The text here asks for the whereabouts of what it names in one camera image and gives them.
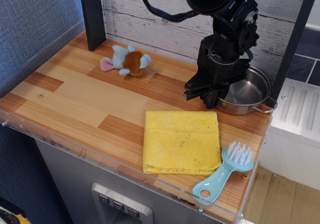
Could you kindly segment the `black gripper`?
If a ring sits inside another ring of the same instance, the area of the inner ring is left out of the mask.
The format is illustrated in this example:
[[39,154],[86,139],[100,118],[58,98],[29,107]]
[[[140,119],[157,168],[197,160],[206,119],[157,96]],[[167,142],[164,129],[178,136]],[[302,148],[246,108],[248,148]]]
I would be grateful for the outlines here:
[[189,101],[199,97],[207,109],[213,109],[218,99],[224,100],[231,84],[245,78],[250,58],[239,55],[225,59],[217,54],[214,36],[205,37],[197,58],[197,72],[185,84],[184,98]]

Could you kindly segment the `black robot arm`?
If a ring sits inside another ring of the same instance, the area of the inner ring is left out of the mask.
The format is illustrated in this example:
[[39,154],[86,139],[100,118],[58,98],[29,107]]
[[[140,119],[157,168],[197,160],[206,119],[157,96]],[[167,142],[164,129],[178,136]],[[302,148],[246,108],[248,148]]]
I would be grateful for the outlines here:
[[224,98],[230,85],[241,81],[257,45],[258,4],[255,0],[186,0],[191,11],[171,15],[143,0],[154,15],[179,23],[197,15],[212,17],[213,34],[199,47],[197,72],[185,84],[184,98],[199,97],[208,109]]

